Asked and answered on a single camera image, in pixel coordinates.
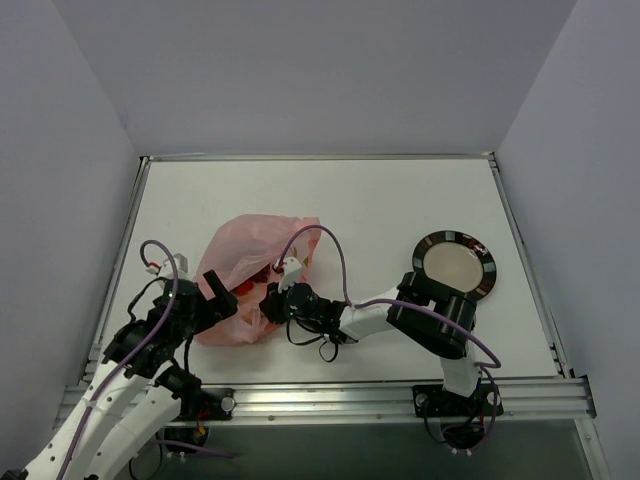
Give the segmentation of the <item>pink plastic bag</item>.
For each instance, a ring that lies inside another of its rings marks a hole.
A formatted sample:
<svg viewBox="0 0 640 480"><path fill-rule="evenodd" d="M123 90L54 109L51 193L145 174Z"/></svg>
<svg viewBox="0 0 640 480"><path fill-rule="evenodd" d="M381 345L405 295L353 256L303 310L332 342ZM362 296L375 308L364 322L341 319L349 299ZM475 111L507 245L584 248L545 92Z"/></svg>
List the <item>pink plastic bag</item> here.
<svg viewBox="0 0 640 480"><path fill-rule="evenodd" d="M287 243L303 227L319 223L317 217L245 214L219 227L200 260L195 281L204 297L211 299L202 274L214 270L238 300L238 311L197 334L196 341L210 347L237 347L256 343L274 332L278 326L265 318L259 303L266 296L267 285L277 282L280 275L274 272L269 283L257 283L245 296L236 296L233 289L264 267L272 268L281 256L296 257L303 265L301 279L306 281L321 232L308 230L297 237L291 247Z"/></svg>

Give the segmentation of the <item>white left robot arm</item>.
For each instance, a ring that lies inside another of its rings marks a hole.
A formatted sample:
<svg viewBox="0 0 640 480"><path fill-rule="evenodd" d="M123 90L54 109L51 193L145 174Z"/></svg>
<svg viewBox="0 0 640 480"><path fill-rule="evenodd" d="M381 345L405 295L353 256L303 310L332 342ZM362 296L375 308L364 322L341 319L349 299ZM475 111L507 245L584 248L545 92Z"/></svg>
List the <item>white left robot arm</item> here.
<svg viewBox="0 0 640 480"><path fill-rule="evenodd" d="M193 281L165 279L147 316L117 331L92 382L41 453L3 478L111 479L168 423L230 419L232 391L205 391L174 358L181 345L237 311L235 296L214 271L204 280L214 293L210 300Z"/></svg>

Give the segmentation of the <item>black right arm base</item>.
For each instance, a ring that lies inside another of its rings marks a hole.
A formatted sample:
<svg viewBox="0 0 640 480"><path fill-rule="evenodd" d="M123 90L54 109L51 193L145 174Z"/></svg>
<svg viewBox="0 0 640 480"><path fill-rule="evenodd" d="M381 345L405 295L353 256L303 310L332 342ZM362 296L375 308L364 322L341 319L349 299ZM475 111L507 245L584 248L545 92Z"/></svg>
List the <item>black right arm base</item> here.
<svg viewBox="0 0 640 480"><path fill-rule="evenodd" d="M412 387L414 412L437 444L453 453L473 453L504 414L499 390L479 381L469 397L444 389L441 384Z"/></svg>

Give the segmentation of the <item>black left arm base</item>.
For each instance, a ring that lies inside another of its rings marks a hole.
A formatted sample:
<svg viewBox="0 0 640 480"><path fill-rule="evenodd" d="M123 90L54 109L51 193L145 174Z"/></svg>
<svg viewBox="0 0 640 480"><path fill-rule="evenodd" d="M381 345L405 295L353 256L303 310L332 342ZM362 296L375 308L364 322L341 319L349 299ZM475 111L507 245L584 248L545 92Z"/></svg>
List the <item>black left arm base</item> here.
<svg viewBox="0 0 640 480"><path fill-rule="evenodd" d="M204 389L197 393L188 393L176 418L176 421L186 422L188 426L167 426L161 438L165 441L203 447L209 436L209 428L204 423L230 420L235 405L235 391L231 388Z"/></svg>

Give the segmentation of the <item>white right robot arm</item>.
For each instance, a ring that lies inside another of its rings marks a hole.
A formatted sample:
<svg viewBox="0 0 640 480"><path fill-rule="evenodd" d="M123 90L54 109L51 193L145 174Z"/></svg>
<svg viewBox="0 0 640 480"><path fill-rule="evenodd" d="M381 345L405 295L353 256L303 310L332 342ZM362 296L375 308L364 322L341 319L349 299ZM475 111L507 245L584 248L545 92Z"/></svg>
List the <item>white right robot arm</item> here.
<svg viewBox="0 0 640 480"><path fill-rule="evenodd" d="M464 413L480 400L480 368L468 345L476 303L466 293L417 272L406 273L388 292L354 304L320 297L307 283L282 287L274 282L259 308L269 322L295 323L314 335L312 342L331 343L335 350L398 330L440 358L444 400L450 409Z"/></svg>

